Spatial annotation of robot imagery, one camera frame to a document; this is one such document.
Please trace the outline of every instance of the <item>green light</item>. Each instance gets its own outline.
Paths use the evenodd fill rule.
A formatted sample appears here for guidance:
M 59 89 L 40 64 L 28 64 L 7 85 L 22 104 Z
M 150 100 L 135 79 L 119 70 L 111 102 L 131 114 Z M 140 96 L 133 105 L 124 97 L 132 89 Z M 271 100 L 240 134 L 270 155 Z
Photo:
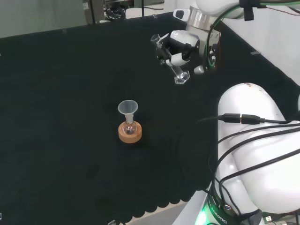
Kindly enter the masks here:
M 198 214 L 197 220 L 195 222 L 195 225 L 205 225 L 206 223 L 206 212 L 205 212 L 205 207 L 203 208 L 202 211 Z

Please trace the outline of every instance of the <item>white wall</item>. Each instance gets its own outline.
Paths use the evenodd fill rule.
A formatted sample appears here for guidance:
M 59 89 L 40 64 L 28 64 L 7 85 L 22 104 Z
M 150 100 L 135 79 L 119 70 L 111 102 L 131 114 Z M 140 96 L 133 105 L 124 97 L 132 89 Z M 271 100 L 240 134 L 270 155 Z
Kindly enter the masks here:
M 189 8 L 191 1 L 165 0 L 165 11 Z M 288 7 L 270 7 L 295 14 Z M 253 21 L 224 19 L 224 23 L 300 85 L 300 16 L 257 8 L 254 16 Z
M 0 0 L 0 38 L 82 25 L 83 0 Z

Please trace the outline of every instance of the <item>cable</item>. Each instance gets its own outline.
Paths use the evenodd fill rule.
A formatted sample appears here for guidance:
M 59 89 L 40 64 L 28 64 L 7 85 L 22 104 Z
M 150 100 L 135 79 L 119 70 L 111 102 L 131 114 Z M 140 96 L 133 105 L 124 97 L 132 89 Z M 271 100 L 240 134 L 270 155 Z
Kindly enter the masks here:
M 204 192 L 207 193 L 208 195 L 214 197 L 214 194 L 211 193 L 210 191 L 206 190 L 206 189 L 203 189 L 203 190 L 201 190 L 201 191 L 204 191 Z
M 221 61 L 221 30 L 219 32 L 219 41 L 218 41 L 218 47 L 219 47 L 219 60 Z
M 233 137 L 233 136 L 236 136 L 236 135 L 242 135 L 242 134 L 257 131 L 257 130 L 265 130 L 265 129 L 270 129 L 270 128 L 288 128 L 288 127 L 298 127 L 298 126 L 300 126 L 300 123 L 275 125 L 275 126 L 259 127 L 259 128 L 254 128 L 254 129 L 250 129 L 250 130 L 244 130 L 244 131 L 240 131 L 240 132 L 237 132 L 237 133 L 234 133 L 234 134 L 231 134 L 231 135 L 228 135 L 228 136 L 222 138 L 220 141 L 218 141 L 218 144 L 220 144 L 222 141 L 224 141 L 224 140 L 226 140 L 230 137 Z
M 227 177 L 224 177 L 223 179 L 220 180 L 220 183 L 219 183 L 219 190 L 220 190 L 221 196 L 223 196 L 223 191 L 222 191 L 221 185 L 222 185 L 226 180 L 229 180 L 229 179 L 234 178 L 234 177 L 237 177 L 237 176 L 241 176 L 241 175 L 243 175 L 243 174 L 245 174 L 245 173 L 248 173 L 248 172 L 250 172 L 250 171 L 257 170 L 257 169 L 262 168 L 262 167 L 265 167 L 265 166 L 267 166 L 267 165 L 271 165 L 271 164 L 273 164 L 273 163 L 279 162 L 279 161 L 281 161 L 281 160 L 283 160 L 283 159 L 286 159 L 286 158 L 290 158 L 290 157 L 295 156 L 295 155 L 297 155 L 297 154 L 300 154 L 300 149 L 295 150 L 295 151 L 292 151 L 292 152 L 287 153 L 287 154 L 284 154 L 284 155 L 279 156 L 279 157 L 277 157 L 277 158 L 268 160 L 268 161 L 266 161 L 266 162 L 263 162 L 263 163 L 254 165 L 254 166 L 249 167 L 249 168 L 247 168 L 247 169 L 244 169 L 244 170 L 235 172 L 235 173 L 233 173 L 233 174 L 231 174 L 231 175 L 229 175 L 229 176 L 227 176 Z
M 278 131 L 278 132 L 273 132 L 273 133 L 269 133 L 269 134 L 264 134 L 264 135 L 259 135 L 259 136 L 256 136 L 256 137 L 252 137 L 252 138 L 249 138 L 249 139 L 246 139 L 236 145 L 234 145 L 233 147 L 231 147 L 228 151 L 226 151 L 222 156 L 221 158 L 218 160 L 217 162 L 217 167 L 214 171 L 214 177 L 216 177 L 216 174 L 217 174 L 217 168 L 218 166 L 220 165 L 220 163 L 224 160 L 224 158 L 226 156 L 228 156 L 230 153 L 232 153 L 234 150 L 236 150 L 237 148 L 247 144 L 247 143 L 250 143 L 250 142 L 253 142 L 253 141 L 256 141 L 256 140 L 260 140 L 260 139 L 263 139 L 263 138 L 267 138 L 267 137 L 274 137 L 274 136 L 278 136 L 278 135 L 285 135 L 285 134 L 291 134 L 291 133 L 295 133 L 295 132 L 298 132 L 300 131 L 300 127 L 299 128 L 294 128 L 294 129 L 289 129 L 289 130 L 283 130 L 283 131 Z
M 281 5 L 288 5 L 288 4 L 299 4 L 299 0 L 263 0 L 261 1 L 261 5 L 271 5 L 271 4 L 281 4 Z
M 281 13 L 286 13 L 286 14 L 288 14 L 288 15 L 300 16 L 300 14 L 288 13 L 288 12 L 286 12 L 286 11 L 282 11 L 282 10 L 275 9 L 275 8 L 270 8 L 270 7 L 267 7 L 267 8 L 268 8 L 268 9 L 275 10 L 275 11 L 278 11 L 278 12 L 281 12 Z
M 279 123 L 279 124 L 287 124 L 291 122 L 291 121 L 278 121 L 278 120 L 266 120 L 266 119 L 263 119 L 262 121 L 263 123 Z
M 298 217 L 298 211 L 297 210 L 295 212 L 295 215 L 296 215 L 296 225 L 300 225 L 299 224 L 299 217 Z
M 212 169 L 210 167 L 210 157 L 212 156 L 212 154 L 210 154 L 209 159 L 208 159 L 208 169 L 210 170 L 211 174 L 213 174 Z M 233 204 L 233 206 L 236 208 L 236 210 L 238 211 L 239 215 L 241 215 L 240 209 L 238 208 L 238 206 L 235 204 L 235 202 L 233 201 L 233 198 L 231 197 L 229 191 L 227 190 L 227 188 L 225 188 L 225 186 L 222 184 L 222 188 L 225 190 L 225 192 L 228 194 L 228 197 L 231 201 L 231 203 Z
M 151 8 L 151 7 L 146 7 L 146 6 L 144 8 L 153 9 L 153 10 L 164 10 L 163 8 Z
M 295 5 L 295 4 L 299 4 L 300 1 L 296 1 L 296 0 L 264 0 L 261 1 L 260 5 L 261 6 L 289 6 L 289 5 Z M 215 22 L 211 25 L 210 27 L 210 31 L 208 33 L 207 36 L 207 41 L 206 41 L 206 47 L 205 47 L 205 56 L 206 56 L 206 61 L 208 64 L 209 68 L 213 68 L 215 66 L 215 62 L 211 63 L 210 58 L 209 58 L 209 47 L 210 47 L 210 35 L 212 30 L 215 28 L 215 26 L 220 22 L 220 20 L 222 20 L 223 18 L 225 18 L 228 14 L 230 14 L 232 11 L 236 10 L 240 8 L 240 5 L 234 5 L 233 7 L 229 8 L 228 10 L 226 10 L 225 12 L 223 12 L 216 20 Z
M 225 18 L 228 14 L 230 14 L 232 11 L 238 9 L 240 7 L 239 4 L 237 5 L 234 5 L 233 7 L 229 8 L 228 10 L 224 11 L 216 20 L 215 22 L 212 24 L 212 26 L 210 27 L 210 31 L 208 33 L 208 36 L 207 36 L 207 41 L 206 41 L 206 48 L 205 48 L 205 55 L 207 57 L 207 63 L 208 63 L 208 66 L 211 68 L 211 67 L 214 67 L 215 66 L 215 63 L 212 63 L 210 62 L 210 59 L 209 59 L 209 55 L 208 55 L 208 50 L 209 50 L 209 46 L 210 46 L 210 35 L 211 35 L 211 32 L 212 30 L 215 28 L 215 26 L 219 23 L 220 20 L 222 20 L 223 18 Z
M 218 119 L 219 119 L 218 116 L 206 117 L 206 118 L 198 120 L 196 123 L 201 123 L 201 122 L 205 122 L 205 121 L 209 121 L 209 120 L 218 120 Z
M 292 8 L 292 7 L 288 7 L 290 10 L 294 11 L 295 13 L 299 13 L 300 14 L 300 11 L 299 10 L 296 10 L 295 8 Z

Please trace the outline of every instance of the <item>black cloth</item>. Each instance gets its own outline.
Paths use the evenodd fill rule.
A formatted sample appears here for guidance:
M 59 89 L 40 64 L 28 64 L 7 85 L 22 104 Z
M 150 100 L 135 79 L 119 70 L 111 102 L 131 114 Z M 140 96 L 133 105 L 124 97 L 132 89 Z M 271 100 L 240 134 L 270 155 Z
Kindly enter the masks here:
M 184 28 L 165 14 L 0 39 L 1 225 L 128 222 L 188 201 L 209 185 L 217 140 L 216 122 L 195 122 L 235 84 L 261 85 L 286 118 L 297 111 L 299 87 L 226 27 L 217 72 L 193 75 L 194 55 L 176 86 L 150 38 Z M 118 138 L 126 99 L 139 104 L 134 145 Z

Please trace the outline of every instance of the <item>cable connector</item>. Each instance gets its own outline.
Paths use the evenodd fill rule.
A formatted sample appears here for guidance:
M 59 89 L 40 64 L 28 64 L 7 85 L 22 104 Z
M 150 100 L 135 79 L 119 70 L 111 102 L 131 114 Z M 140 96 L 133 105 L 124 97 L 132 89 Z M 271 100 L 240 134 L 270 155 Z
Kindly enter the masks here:
M 239 0 L 240 7 L 244 9 L 245 21 L 254 20 L 253 7 L 259 8 L 260 0 Z
M 260 123 L 278 123 L 286 124 L 289 121 L 278 121 L 278 120 L 266 120 L 255 115 L 237 114 L 237 113 L 225 113 L 224 115 L 218 116 L 218 120 L 222 120 L 225 123 L 241 123 L 256 125 Z

